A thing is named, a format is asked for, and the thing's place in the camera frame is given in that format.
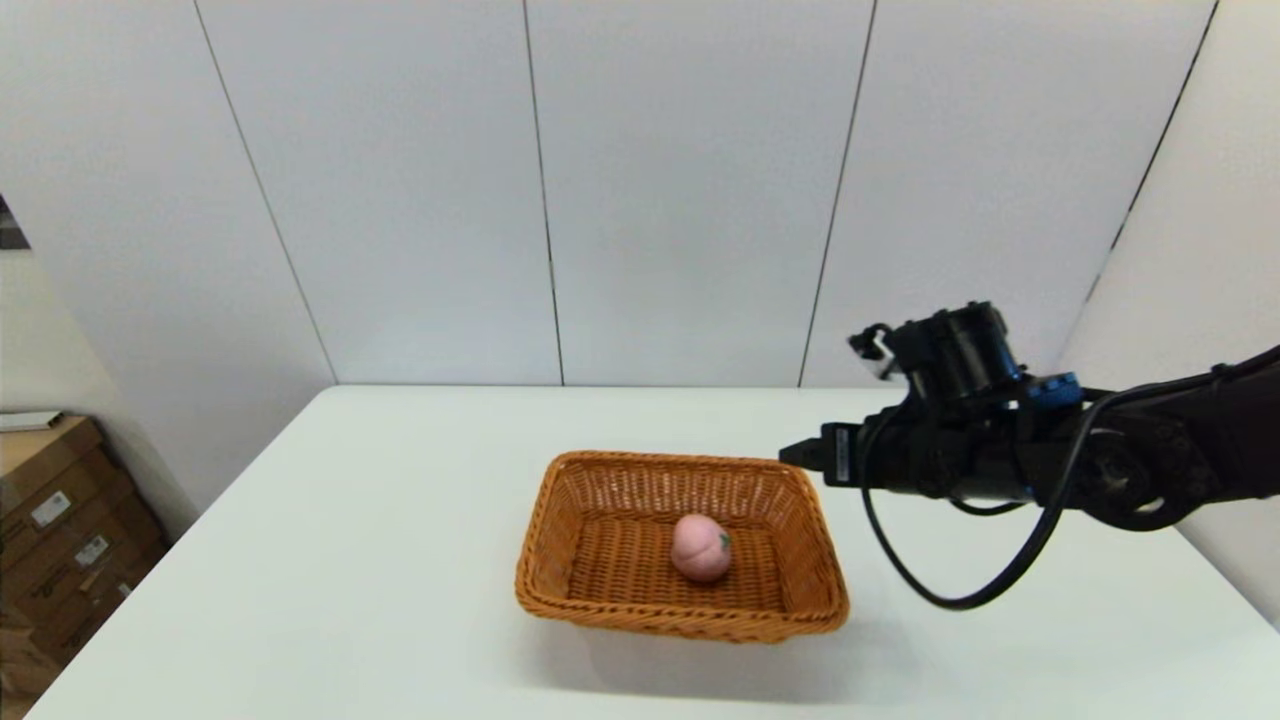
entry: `white wall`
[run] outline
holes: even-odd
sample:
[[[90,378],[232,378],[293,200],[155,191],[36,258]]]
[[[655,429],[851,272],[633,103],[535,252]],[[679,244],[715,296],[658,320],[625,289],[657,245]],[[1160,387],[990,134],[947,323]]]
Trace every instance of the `white wall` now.
[[[0,193],[198,510],[333,374],[191,3],[0,4]]]
[[[882,0],[804,384],[870,384],[846,337],[970,300],[1050,370],[1212,5]]]
[[[0,411],[92,415],[172,538],[196,507],[97,360],[29,250],[0,252]]]
[[[800,377],[869,0],[531,0],[567,384]]]
[[[338,380],[559,384],[521,4],[200,10]]]
[[[1221,3],[1064,368],[1123,388],[1280,343],[1280,4]],[[1280,498],[1183,533],[1280,628]]]

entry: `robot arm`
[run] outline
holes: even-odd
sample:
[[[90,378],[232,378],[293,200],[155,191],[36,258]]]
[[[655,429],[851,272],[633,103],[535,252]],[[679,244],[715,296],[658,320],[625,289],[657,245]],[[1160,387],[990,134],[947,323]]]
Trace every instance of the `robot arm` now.
[[[1007,589],[1065,509],[1153,530],[1208,502],[1280,493],[1280,347],[1203,375],[1106,392],[1080,387],[1071,373],[1029,374],[989,302],[896,329],[872,325],[849,342],[878,378],[905,375],[906,400],[863,424],[827,423],[780,459],[820,471],[828,486],[861,488],[890,560],[936,605],[977,607]],[[978,515],[1044,510],[1006,568],[1010,577],[966,598],[941,598],[893,555],[872,488],[946,498]]]

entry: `black cable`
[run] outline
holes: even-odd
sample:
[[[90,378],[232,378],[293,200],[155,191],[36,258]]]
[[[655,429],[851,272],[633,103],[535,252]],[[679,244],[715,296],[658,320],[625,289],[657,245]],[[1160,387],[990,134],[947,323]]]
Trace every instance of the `black cable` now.
[[[963,500],[951,498],[951,506],[961,512],[968,512],[969,515],[977,515],[979,518],[991,518],[993,515],[1004,515],[1005,512],[1011,512],[1019,507],[1024,507],[1025,502],[1005,502],[996,505],[993,507],[978,507],[977,505],[969,505]]]
[[[1018,551],[1018,555],[1009,561],[1009,565],[1005,565],[1005,569],[1001,570],[998,575],[996,575],[986,585],[964,597],[942,597],[924,587],[920,580],[915,579],[915,575],[906,569],[902,560],[899,559],[896,552],[893,552],[893,546],[890,544],[888,537],[884,536],[884,529],[881,528],[879,519],[876,516],[876,507],[872,505],[870,483],[867,480],[867,478],[870,477],[868,474],[868,470],[870,469],[870,451],[876,448],[876,439],[879,437],[881,430],[883,430],[884,427],[888,425],[902,409],[901,405],[884,413],[882,420],[870,429],[865,439],[858,443],[856,477],[863,478],[863,506],[867,509],[867,520],[870,523],[872,532],[876,533],[876,539],[879,541],[881,548],[884,551],[888,561],[893,565],[893,569],[897,570],[897,574],[901,575],[902,579],[906,580],[906,584],[911,585],[911,589],[919,593],[920,597],[946,610],[972,610],[974,607],[980,607],[996,600],[1004,594],[1005,591],[1011,588],[1014,583],[1016,583],[1027,573],[1027,570],[1030,569],[1032,562],[1036,561],[1041,551],[1044,550],[1044,546],[1048,543],[1050,536],[1053,534],[1053,529],[1057,527],[1057,520],[1061,518],[1062,510],[1066,506],[1066,497],[1074,486],[1075,465],[1080,459],[1080,452],[1084,450],[1084,443],[1089,438],[1094,421],[1103,410],[1124,405],[1126,402],[1196,389],[1222,379],[1234,379],[1275,363],[1280,363],[1280,346],[1272,347],[1261,355],[1256,355],[1254,357],[1235,365],[1216,365],[1211,372],[1201,375],[1192,375],[1189,378],[1181,378],[1165,383],[1138,386],[1132,389],[1102,397],[1091,405],[1089,409],[1084,411],[1084,415],[1080,419],[1080,425],[1075,429],[1075,434],[1071,437],[1070,450],[1066,454],[1066,461],[1062,464],[1062,473],[1059,482],[1050,493],[1048,500],[1044,502],[1044,510],[1041,511],[1039,520],[1036,521],[1036,527],[1032,528],[1032,532],[1023,543],[1023,547]]]

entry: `white table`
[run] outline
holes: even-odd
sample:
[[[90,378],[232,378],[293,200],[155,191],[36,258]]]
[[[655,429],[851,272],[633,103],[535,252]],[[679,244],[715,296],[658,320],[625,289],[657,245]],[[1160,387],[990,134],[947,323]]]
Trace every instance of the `white table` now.
[[[768,457],[897,400],[330,389],[29,719],[1280,717],[1280,635],[1178,533],[1083,515],[1064,518],[1006,597],[954,614],[893,574],[855,491],[822,487],[854,612],[778,646],[589,630],[516,605],[529,512],[561,451]],[[998,570],[1034,520],[902,496],[879,506],[909,564],[952,592]]]

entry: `basket rim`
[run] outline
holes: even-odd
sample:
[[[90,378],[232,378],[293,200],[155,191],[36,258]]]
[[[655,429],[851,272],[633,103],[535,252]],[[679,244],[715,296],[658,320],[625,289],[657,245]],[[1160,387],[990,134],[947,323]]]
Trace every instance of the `basket rim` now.
[[[547,511],[550,502],[550,491],[557,484],[562,477],[564,468],[573,461],[579,460],[622,460],[627,462],[643,462],[643,464],[716,464],[739,468],[768,468],[769,470],[782,470],[787,475],[788,482],[794,486],[794,489],[800,492],[805,498],[805,512],[813,520],[814,530],[818,534],[818,541],[822,543],[823,555],[827,561],[829,561],[836,578],[836,593],[833,602],[824,610],[806,611],[806,612],[788,612],[777,610],[748,610],[748,609],[719,609],[719,607],[703,607],[703,606],[681,606],[681,605],[660,605],[660,603],[639,603],[639,602],[602,602],[594,600],[570,600],[566,597],[549,596],[534,588],[532,585],[532,568],[534,561],[534,547],[543,530],[541,518]],[[845,587],[844,573],[840,569],[840,561],[836,556],[836,546],[831,539],[831,533],[827,529],[827,520],[822,512],[822,503],[818,498],[818,493],[813,488],[813,483],[809,477],[805,475],[804,470],[791,465],[778,462],[776,460],[767,460],[763,457],[728,457],[718,455],[676,455],[676,454],[662,454],[662,452],[627,452],[627,451],[607,451],[607,450],[573,450],[568,452],[562,452],[557,455],[550,464],[547,466],[547,471],[543,475],[543,484],[538,493],[538,501],[534,505],[534,512],[529,521],[529,529],[525,533],[525,543],[520,552],[520,562],[516,570],[516,598],[520,605],[535,615],[540,614],[540,610],[566,610],[566,611],[582,611],[582,612],[628,612],[635,615],[646,615],[652,618],[699,618],[708,620],[739,620],[739,619],[751,619],[751,620],[769,620],[776,623],[785,623],[791,626],[792,630],[800,632],[804,628],[812,628],[814,630],[827,629],[844,623],[849,616],[850,601],[849,591]]]

